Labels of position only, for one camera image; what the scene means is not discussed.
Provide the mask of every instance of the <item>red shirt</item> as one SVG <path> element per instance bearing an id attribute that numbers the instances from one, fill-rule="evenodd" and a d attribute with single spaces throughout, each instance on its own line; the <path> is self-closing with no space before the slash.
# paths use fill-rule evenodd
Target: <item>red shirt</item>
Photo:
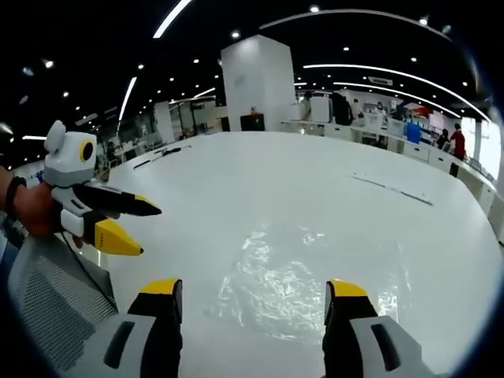
<path id="1" fill-rule="evenodd" d="M 455 156 L 463 159 L 465 156 L 465 138 L 460 130 L 454 132 L 450 140 L 455 139 Z"/>

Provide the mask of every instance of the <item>human hand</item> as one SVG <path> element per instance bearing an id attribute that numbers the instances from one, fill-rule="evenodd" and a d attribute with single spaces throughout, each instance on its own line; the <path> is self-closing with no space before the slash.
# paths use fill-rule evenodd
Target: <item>human hand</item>
<path id="1" fill-rule="evenodd" d="M 14 213 L 31 234 L 47 237 L 63 231 L 61 227 L 61 205 L 54 201 L 48 183 L 40 183 L 27 189 L 19 186 L 14 198 Z M 81 238 L 73 238 L 76 246 L 83 245 Z"/>

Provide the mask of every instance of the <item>white robot head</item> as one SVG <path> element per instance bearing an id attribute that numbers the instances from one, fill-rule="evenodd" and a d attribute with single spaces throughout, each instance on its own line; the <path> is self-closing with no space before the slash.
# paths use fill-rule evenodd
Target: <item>white robot head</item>
<path id="1" fill-rule="evenodd" d="M 93 178 L 96 162 L 96 136 L 66 132 L 60 120 L 54 122 L 44 143 L 48 155 L 44 180 L 56 187 L 71 187 Z"/>

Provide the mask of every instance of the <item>wristwatch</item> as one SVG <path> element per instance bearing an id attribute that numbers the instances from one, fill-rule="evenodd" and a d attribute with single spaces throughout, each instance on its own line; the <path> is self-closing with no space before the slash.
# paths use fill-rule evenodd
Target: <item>wristwatch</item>
<path id="1" fill-rule="evenodd" d="M 16 217 L 15 209 L 14 209 L 14 198 L 16 197 L 17 188 L 23 185 L 26 187 L 26 180 L 23 177 L 14 177 L 7 188 L 6 194 L 6 208 L 5 211 L 7 215 L 12 218 Z"/>

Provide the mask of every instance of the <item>white table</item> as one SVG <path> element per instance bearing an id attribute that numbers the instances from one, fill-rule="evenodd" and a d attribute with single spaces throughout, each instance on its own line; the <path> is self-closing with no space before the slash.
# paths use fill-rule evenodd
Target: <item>white table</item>
<path id="1" fill-rule="evenodd" d="M 172 147 L 187 144 L 110 176 L 163 209 L 155 218 L 122 216 L 145 252 L 108 262 L 121 309 L 151 281 L 183 279 L 181 377 L 323 376 L 331 278 L 366 289 L 422 345 L 434 372 L 449 372 L 477 340 L 500 288 L 502 255 L 460 180 L 308 135 L 220 133 Z"/>
<path id="2" fill-rule="evenodd" d="M 389 127 L 393 120 L 389 118 Z M 380 128 L 367 128 L 359 126 L 342 126 L 333 123 L 309 122 L 301 120 L 285 120 L 280 122 L 280 130 L 283 132 L 300 132 L 301 134 L 329 136 L 343 139 L 349 142 L 362 143 L 364 133 L 380 135 L 388 138 L 387 149 L 391 152 L 403 154 L 432 167 L 450 172 L 453 164 L 459 169 L 458 178 L 465 183 L 476 200 L 481 204 L 484 212 L 488 215 L 490 208 L 495 201 L 504 201 L 497 192 L 495 185 L 484 175 L 477 172 L 473 167 L 460 161 L 453 155 L 447 154 L 435 146 L 420 142 L 419 144 L 409 142 L 402 135 L 390 133 L 388 130 Z"/>

